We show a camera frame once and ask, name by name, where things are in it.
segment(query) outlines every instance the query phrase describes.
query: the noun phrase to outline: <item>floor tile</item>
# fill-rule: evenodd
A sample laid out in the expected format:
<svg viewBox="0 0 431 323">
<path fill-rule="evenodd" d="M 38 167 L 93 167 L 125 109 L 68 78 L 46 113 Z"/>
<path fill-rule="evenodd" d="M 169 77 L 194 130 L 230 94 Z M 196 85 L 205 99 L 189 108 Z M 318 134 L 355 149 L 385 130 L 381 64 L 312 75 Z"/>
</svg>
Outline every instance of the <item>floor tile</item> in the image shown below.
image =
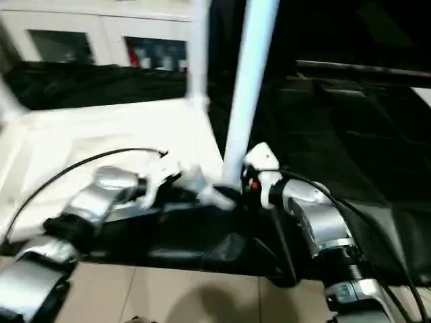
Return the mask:
<svg viewBox="0 0 431 323">
<path fill-rule="evenodd" d="M 258 323 L 258 279 L 139 268 L 121 322 L 134 316 L 157 323 Z"/>
<path fill-rule="evenodd" d="M 265 278 L 259 284 L 261 323 L 316 323 L 332 317 L 319 282 L 302 281 L 289 289 L 278 288 Z"/>
<path fill-rule="evenodd" d="M 129 266 L 80 264 L 56 323 L 117 323 L 134 272 Z"/>
</svg>

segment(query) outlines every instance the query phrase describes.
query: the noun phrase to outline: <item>black cable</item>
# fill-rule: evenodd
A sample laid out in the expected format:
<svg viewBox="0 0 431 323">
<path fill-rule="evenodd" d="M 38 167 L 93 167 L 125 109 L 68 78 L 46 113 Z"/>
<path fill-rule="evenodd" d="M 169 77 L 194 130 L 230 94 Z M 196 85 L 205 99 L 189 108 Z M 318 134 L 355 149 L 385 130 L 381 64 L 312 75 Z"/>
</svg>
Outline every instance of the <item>black cable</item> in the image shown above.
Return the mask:
<svg viewBox="0 0 431 323">
<path fill-rule="evenodd" d="M 334 207 L 338 210 L 339 214 L 343 217 L 343 219 L 346 222 L 349 229 L 351 229 L 352 226 L 349 224 L 349 221 L 347 220 L 346 216 L 344 215 L 344 212 L 341 209 L 340 203 L 345 205 L 348 209 L 352 210 L 357 216 L 359 216 L 363 221 L 365 221 L 368 226 L 370 226 L 372 229 L 376 230 L 377 236 L 381 239 L 381 242 L 384 244 L 384 246 L 388 250 L 389 254 L 394 258 L 395 262 L 401 268 L 401 270 L 403 271 L 403 274 L 407 278 L 407 282 L 408 282 L 408 285 L 410 287 L 411 293 L 413 294 L 413 297 L 414 297 L 414 299 L 415 299 L 415 301 L 419 307 L 422 322 L 423 323 L 429 323 L 430 320 L 429 320 L 429 317 L 426 313 L 424 303 L 423 303 L 422 298 L 420 297 L 420 295 L 418 293 L 418 290 L 416 289 L 416 286 L 413 283 L 413 280 L 411 279 L 411 275 L 410 275 L 408 269 L 404 266 L 404 264 L 401 262 L 401 260 L 397 257 L 395 251 L 391 247 L 390 242 L 388 242 L 386 240 L 385 234 L 382 233 L 380 227 L 376 223 L 371 222 L 371 220 L 367 216 L 365 216 L 365 214 L 363 214 L 361 211 L 359 211 L 357 208 L 355 208 L 353 205 L 349 204 L 348 202 L 346 202 L 344 200 L 337 201 L 337 199 L 335 199 L 331 193 L 329 193 L 324 188 L 322 188 L 320 185 L 313 182 L 312 180 L 309 180 L 308 178 L 306 178 L 304 176 L 301 176 L 301 175 L 294 173 L 294 172 L 290 172 L 288 170 L 268 169 L 268 170 L 258 170 L 258 171 L 259 172 L 279 172 L 280 174 L 283 174 L 283 175 L 288 176 L 290 178 L 293 178 L 295 180 L 301 180 L 301 181 L 313 186 L 315 189 L 319 190 L 320 192 L 322 192 L 333 203 Z M 351 229 L 350 232 L 352 233 L 354 240 L 357 241 L 357 243 L 359 243 L 359 239 L 355 236 L 354 231 Z M 385 286 L 387 285 L 385 282 L 379 282 L 379 283 L 382 285 L 382 287 L 385 289 L 385 291 L 390 290 L 389 287 L 387 289 L 385 288 Z M 390 291 L 388 293 L 388 295 L 392 300 L 396 299 L 396 296 L 392 293 L 392 291 Z M 398 307 L 401 314 L 403 314 L 403 317 L 405 318 L 405 320 L 407 322 L 411 322 L 411 318 L 408 316 L 408 313 L 405 310 L 405 308 L 401 305 L 401 302 L 397 299 L 396 301 L 394 301 L 394 304 Z"/>
<path fill-rule="evenodd" d="M 33 199 L 42 192 L 47 186 L 51 185 L 53 182 L 58 180 L 60 177 L 66 175 L 68 172 L 74 170 L 75 168 L 78 168 L 84 164 L 90 163 L 96 159 L 100 159 L 109 155 L 114 155 L 116 153 L 124 153 L 126 151 L 147 151 L 152 153 L 159 153 L 161 157 L 165 156 L 167 154 L 159 151 L 157 149 L 152 148 L 121 148 L 121 149 L 115 149 L 110 151 L 105 151 L 104 153 L 99 153 L 97 155 L 93 155 L 92 157 L 85 158 L 77 163 L 74 163 L 73 165 L 70 165 L 69 167 L 65 168 L 64 170 L 60 171 L 58 174 L 54 175 L 52 178 L 47 180 L 45 183 L 39 186 L 37 190 L 35 190 L 22 204 L 21 207 L 15 212 L 15 215 L 13 216 L 11 223 L 9 224 L 9 227 L 6 230 L 5 237 L 0 245 L 0 250 L 3 250 L 5 246 L 9 244 L 9 235 L 13 229 L 13 225 L 15 224 L 17 218 L 20 216 L 20 213 L 27 207 L 27 205 L 33 201 Z"/>
<path fill-rule="evenodd" d="M 353 205 L 351 205 L 350 203 L 348 203 L 347 201 L 342 200 L 342 199 L 340 199 L 339 202 L 341 204 L 345 205 L 351 211 L 353 211 L 356 215 L 359 215 L 363 220 L 365 220 L 365 222 L 370 227 L 373 227 L 374 229 L 377 229 L 378 231 L 380 231 L 380 227 L 376 223 L 373 223 L 371 221 L 371 219 L 369 219 L 367 216 L 365 216 L 361 211 L 359 211 Z M 428 317 L 428 314 L 426 312 L 424 302 L 422 301 L 422 298 L 421 298 L 421 296 L 419 294 L 419 291 L 416 288 L 416 286 L 415 286 L 415 284 L 413 282 L 413 279 L 411 278 L 411 275 L 409 273 L 408 268 L 397 257 L 395 251 L 391 247 L 391 243 L 388 242 L 387 239 L 383 238 L 383 237 L 385 237 L 385 235 L 380 232 L 380 234 L 378 234 L 378 236 L 381 238 L 382 243 L 385 245 L 385 248 L 389 251 L 389 253 L 393 257 L 394 261 L 397 263 L 397 265 L 403 271 L 403 274 L 404 274 L 405 278 L 407 279 L 407 285 L 410 288 L 411 294 L 413 295 L 413 298 L 415 299 L 416 305 L 419 308 L 419 312 L 420 312 L 420 316 L 421 316 L 422 322 L 423 323 L 429 323 L 430 322 L 430 318 Z"/>
</svg>

